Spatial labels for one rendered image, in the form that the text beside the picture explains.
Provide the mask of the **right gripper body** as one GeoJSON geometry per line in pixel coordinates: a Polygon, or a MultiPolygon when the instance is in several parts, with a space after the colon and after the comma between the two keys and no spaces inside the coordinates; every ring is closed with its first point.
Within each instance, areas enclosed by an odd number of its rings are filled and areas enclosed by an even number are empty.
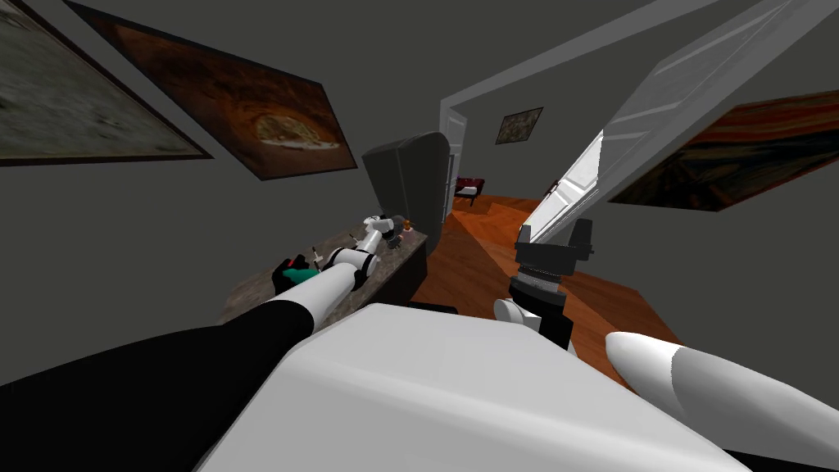
{"type": "Polygon", "coordinates": [[[519,272],[543,279],[573,275],[578,262],[588,261],[594,254],[591,244],[566,246],[516,242],[515,249],[519,272]]]}

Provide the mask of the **dark grey refrigerator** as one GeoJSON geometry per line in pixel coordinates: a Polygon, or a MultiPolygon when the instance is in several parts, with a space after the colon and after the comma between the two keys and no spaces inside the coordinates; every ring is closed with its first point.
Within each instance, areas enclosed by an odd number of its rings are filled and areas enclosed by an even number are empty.
{"type": "Polygon", "coordinates": [[[427,237],[427,254],[442,233],[449,158],[449,142],[440,132],[397,140],[362,156],[383,213],[409,220],[427,237]]]}

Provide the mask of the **small dark framed picture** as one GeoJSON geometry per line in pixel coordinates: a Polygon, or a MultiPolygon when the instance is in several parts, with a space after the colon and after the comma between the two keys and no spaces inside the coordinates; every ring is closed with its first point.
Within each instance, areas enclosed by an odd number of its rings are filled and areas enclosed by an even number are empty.
{"type": "Polygon", "coordinates": [[[543,107],[504,116],[496,138],[496,145],[524,142],[529,139],[543,107]]]}

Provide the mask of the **black and teal object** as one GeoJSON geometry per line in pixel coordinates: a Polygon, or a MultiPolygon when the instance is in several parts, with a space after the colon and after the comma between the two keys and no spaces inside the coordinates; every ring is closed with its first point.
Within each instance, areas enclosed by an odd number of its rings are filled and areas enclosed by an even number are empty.
{"type": "Polygon", "coordinates": [[[293,286],[315,277],[319,272],[317,263],[315,263],[315,268],[312,269],[302,254],[299,254],[294,259],[286,259],[274,269],[271,275],[275,295],[280,295],[293,288],[293,286]]]}

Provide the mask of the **white door leaf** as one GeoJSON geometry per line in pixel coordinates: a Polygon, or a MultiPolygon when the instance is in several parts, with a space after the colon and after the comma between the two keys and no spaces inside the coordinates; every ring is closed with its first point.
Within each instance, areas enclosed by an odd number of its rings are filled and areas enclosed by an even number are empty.
{"type": "Polygon", "coordinates": [[[760,0],[656,65],[529,216],[545,243],[839,9],[839,0],[760,0]]]}
{"type": "Polygon", "coordinates": [[[449,171],[449,199],[452,199],[455,193],[456,180],[458,171],[460,169],[460,158],[462,154],[462,147],[465,138],[467,122],[468,121],[465,119],[465,117],[460,113],[454,111],[451,108],[447,109],[446,136],[450,145],[450,154],[452,155],[451,169],[449,171]]]}

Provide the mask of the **grey stone-topped table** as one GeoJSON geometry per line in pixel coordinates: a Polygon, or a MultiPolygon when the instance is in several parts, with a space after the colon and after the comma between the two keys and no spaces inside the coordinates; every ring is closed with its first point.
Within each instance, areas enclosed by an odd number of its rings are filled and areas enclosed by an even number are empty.
{"type": "MultiPolygon", "coordinates": [[[[427,236],[419,230],[409,232],[395,248],[382,241],[376,249],[379,261],[365,283],[347,295],[326,316],[322,326],[339,322],[370,303],[404,306],[416,294],[427,275],[427,236]]],[[[278,264],[245,279],[235,286],[221,313],[220,323],[228,322],[275,295],[272,274],[278,264]]]]}

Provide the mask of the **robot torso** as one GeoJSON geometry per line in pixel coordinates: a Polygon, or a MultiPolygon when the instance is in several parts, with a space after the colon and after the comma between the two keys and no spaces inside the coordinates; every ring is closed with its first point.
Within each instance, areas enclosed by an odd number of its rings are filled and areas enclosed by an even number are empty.
{"type": "Polygon", "coordinates": [[[296,345],[199,472],[751,472],[519,324],[371,305],[296,345]]]}

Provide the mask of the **red orange framed painting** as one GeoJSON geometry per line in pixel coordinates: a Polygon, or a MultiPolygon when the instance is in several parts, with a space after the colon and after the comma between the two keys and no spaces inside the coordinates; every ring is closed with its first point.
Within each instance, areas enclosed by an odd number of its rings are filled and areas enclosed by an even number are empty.
{"type": "Polygon", "coordinates": [[[738,105],[611,198],[719,212],[839,160],[839,90],[738,105]]]}

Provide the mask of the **brown orange framed painting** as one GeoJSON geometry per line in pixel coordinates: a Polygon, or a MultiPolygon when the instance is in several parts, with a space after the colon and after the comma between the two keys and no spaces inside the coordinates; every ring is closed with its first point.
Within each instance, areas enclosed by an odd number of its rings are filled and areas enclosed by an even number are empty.
{"type": "Polygon", "coordinates": [[[258,179],[357,167],[320,83],[65,2],[258,179]]]}

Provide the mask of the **grey framed painting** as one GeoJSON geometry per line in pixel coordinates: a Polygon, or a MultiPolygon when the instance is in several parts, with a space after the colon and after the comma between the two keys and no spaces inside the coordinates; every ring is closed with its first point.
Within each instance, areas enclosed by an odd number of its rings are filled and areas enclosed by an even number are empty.
{"type": "Polygon", "coordinates": [[[23,0],[0,0],[0,167],[208,157],[23,0]]]}

